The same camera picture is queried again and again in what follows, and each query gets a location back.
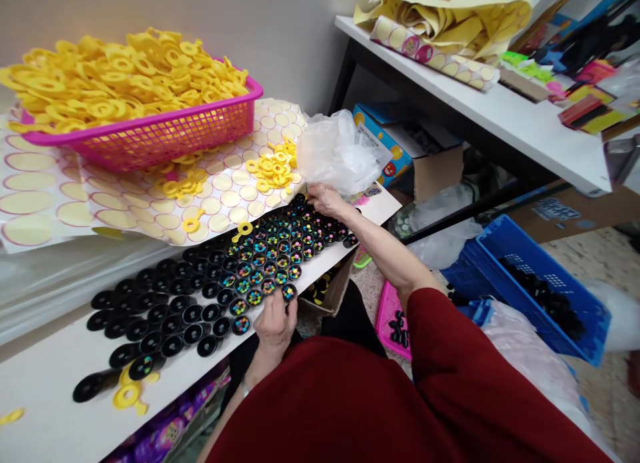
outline white shelf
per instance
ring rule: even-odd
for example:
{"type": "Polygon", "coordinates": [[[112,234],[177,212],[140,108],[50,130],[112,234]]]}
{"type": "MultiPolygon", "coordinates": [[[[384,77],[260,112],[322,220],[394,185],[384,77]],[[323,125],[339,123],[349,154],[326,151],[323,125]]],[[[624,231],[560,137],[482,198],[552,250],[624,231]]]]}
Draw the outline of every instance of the white shelf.
{"type": "Polygon", "coordinates": [[[444,103],[504,140],[513,148],[585,192],[611,192],[609,173],[598,135],[568,129],[562,111],[548,101],[532,103],[502,85],[482,93],[436,70],[369,40],[352,17],[336,17],[335,26],[352,39],[433,93],[444,103]]]}
{"type": "MultiPolygon", "coordinates": [[[[380,225],[399,208],[383,190],[361,210],[380,225]]],[[[296,287],[299,291],[307,288],[348,252],[337,243],[304,263],[296,287]]],[[[200,304],[208,302],[199,297],[200,304]]],[[[262,308],[252,308],[247,314],[255,320],[262,308]]],[[[114,391],[82,404],[71,399],[76,384],[106,369],[109,355],[126,343],[124,338],[108,340],[102,332],[89,332],[88,318],[80,318],[0,364],[0,415],[25,409],[20,420],[0,427],[2,461],[97,463],[254,333],[252,327],[245,336],[230,334],[209,358],[198,356],[194,346],[170,358],[160,371],[159,382],[145,385],[141,400],[149,411],[138,416],[133,408],[113,407],[114,391]]]]}

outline white table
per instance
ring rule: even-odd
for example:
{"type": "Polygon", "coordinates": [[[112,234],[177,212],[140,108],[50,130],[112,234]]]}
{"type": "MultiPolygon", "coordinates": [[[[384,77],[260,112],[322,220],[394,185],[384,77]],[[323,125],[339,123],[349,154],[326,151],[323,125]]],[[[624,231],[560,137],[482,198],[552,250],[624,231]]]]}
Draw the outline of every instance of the white table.
{"type": "Polygon", "coordinates": [[[477,205],[471,214],[453,214],[446,225],[436,222],[419,238],[557,179],[585,192],[611,192],[600,137],[563,126],[557,118],[560,108],[548,101],[536,105],[502,85],[482,93],[372,42],[352,17],[336,17],[335,25],[350,40],[329,113],[341,108],[355,66],[362,65],[526,182],[505,187],[499,198],[487,199],[486,205],[477,205]]]}
{"type": "MultiPolygon", "coordinates": [[[[399,208],[383,191],[361,210],[380,225],[399,208]]],[[[296,287],[300,291],[307,288],[349,251],[336,243],[303,263],[296,287]]],[[[199,296],[200,304],[208,302],[199,296]]],[[[255,320],[262,308],[252,308],[247,314],[255,320]]],[[[228,335],[209,358],[198,356],[194,346],[170,358],[160,370],[160,380],[145,384],[141,400],[149,410],[138,416],[134,408],[113,407],[114,390],[82,404],[71,399],[75,385],[88,374],[106,369],[109,355],[126,343],[124,338],[108,340],[102,332],[89,332],[88,318],[0,364],[0,415],[25,409],[20,420],[0,426],[1,461],[97,463],[254,333],[252,328],[245,336],[228,335]]]]}

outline pink plastic basket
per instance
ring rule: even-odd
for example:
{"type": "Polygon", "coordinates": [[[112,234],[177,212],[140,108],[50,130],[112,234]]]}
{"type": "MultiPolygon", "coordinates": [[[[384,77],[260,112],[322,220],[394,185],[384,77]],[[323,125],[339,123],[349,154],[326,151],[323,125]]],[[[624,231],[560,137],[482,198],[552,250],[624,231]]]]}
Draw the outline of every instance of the pink plastic basket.
{"type": "Polygon", "coordinates": [[[404,356],[407,360],[411,360],[411,344],[408,348],[405,348],[401,344],[391,340],[391,333],[393,330],[389,326],[389,322],[395,320],[395,312],[402,311],[400,306],[400,298],[395,288],[391,286],[391,283],[385,281],[385,286],[382,289],[382,296],[380,297],[380,305],[378,306],[378,317],[375,321],[375,331],[378,334],[378,338],[384,346],[389,350],[395,351],[400,356],[404,356]]]}
{"type": "MultiPolygon", "coordinates": [[[[262,86],[247,77],[248,95],[64,135],[30,132],[24,139],[42,147],[66,145],[113,172],[141,170],[216,147],[253,131],[254,102],[262,86]]],[[[33,123],[23,112],[22,122],[33,123]]]]}

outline tiled floor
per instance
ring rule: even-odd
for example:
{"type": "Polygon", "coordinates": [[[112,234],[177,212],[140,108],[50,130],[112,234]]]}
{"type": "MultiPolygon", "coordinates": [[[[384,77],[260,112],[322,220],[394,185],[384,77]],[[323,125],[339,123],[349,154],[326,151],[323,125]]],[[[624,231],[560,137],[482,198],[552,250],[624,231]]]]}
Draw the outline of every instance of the tiled floor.
{"type": "MultiPolygon", "coordinates": [[[[627,239],[613,229],[585,233],[544,244],[551,256],[578,278],[590,276],[616,286],[640,300],[640,255],[627,239]]],[[[375,322],[384,278],[371,263],[352,275],[363,294],[372,322],[375,322]]],[[[302,318],[305,331],[311,329],[302,318]]],[[[411,363],[387,351],[411,375],[411,363]]],[[[594,368],[577,358],[566,357],[577,371],[581,394],[589,401],[591,417],[607,443],[624,462],[640,462],[640,402],[627,387],[625,353],[606,354],[594,368]]]]}

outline red clothing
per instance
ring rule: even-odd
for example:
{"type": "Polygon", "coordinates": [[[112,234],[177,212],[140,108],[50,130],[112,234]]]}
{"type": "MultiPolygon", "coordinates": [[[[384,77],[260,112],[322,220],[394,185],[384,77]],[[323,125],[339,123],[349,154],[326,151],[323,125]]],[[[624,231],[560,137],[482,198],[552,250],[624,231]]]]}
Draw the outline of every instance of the red clothing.
{"type": "Polygon", "coordinates": [[[238,406],[207,461],[608,462],[437,290],[409,299],[414,384],[400,366],[316,336],[238,406]]]}

